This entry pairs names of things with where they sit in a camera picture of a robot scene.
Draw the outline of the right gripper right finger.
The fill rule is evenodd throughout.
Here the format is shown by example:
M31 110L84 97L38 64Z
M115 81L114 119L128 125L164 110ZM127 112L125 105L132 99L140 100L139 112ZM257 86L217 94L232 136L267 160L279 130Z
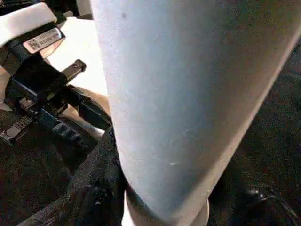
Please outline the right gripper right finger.
M267 184L221 178L210 197L209 226L299 226L289 200Z

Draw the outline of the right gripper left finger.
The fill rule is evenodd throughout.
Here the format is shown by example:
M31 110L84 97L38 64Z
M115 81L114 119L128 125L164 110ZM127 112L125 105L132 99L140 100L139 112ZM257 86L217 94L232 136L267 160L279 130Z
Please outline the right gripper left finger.
M114 130L109 128L75 172L66 194L20 225L120 226L126 186Z

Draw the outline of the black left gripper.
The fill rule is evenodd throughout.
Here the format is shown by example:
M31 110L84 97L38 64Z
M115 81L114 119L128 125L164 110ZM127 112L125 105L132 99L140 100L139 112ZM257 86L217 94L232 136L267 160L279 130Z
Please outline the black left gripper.
M85 71L85 63L77 60L60 72L45 61L64 39L57 26L41 26L17 35L0 48L0 65L11 75L4 103L20 115L19 120L1 132L6 143L13 145L31 125L39 124L71 145L89 148L91 139L60 116L72 104L67 99L67 84ZM78 113L99 129L107 130L112 125L107 112L87 96L80 98Z

